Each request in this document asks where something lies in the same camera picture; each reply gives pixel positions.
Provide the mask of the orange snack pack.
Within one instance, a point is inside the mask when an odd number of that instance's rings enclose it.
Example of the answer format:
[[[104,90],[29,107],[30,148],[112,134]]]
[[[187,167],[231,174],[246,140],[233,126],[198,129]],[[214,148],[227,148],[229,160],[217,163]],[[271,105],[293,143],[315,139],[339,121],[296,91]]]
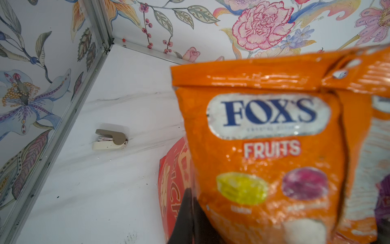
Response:
[[[176,66],[194,196],[226,244],[370,244],[390,188],[390,48]]]

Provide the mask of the magenta grape snack bag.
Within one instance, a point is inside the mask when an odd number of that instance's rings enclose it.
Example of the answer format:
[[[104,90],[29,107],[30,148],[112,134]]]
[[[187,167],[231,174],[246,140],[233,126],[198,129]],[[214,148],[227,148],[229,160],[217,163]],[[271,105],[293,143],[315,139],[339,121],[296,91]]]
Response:
[[[374,210],[379,233],[390,231],[390,175],[387,175],[377,185],[379,195]]]

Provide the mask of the red white paper bag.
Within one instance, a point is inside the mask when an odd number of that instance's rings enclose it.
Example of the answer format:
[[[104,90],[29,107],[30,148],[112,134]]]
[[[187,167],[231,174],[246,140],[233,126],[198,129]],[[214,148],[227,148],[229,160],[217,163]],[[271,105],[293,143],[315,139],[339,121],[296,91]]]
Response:
[[[192,172],[188,140],[182,137],[159,161],[158,199],[166,243],[172,235],[184,191],[192,188]]]

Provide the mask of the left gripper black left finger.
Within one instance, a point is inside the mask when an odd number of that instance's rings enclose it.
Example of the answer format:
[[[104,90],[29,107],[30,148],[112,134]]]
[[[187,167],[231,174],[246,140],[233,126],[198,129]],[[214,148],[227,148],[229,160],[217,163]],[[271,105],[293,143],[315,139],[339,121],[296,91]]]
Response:
[[[193,234],[193,196],[191,188],[187,188],[184,191],[176,223],[167,244],[192,244]]]

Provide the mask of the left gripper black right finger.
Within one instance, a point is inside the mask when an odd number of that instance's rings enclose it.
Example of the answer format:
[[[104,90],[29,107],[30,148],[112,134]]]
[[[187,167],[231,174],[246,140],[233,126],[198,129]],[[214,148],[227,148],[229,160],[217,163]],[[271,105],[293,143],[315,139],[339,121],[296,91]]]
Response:
[[[193,201],[195,244],[225,244],[225,241],[211,225],[198,200]]]

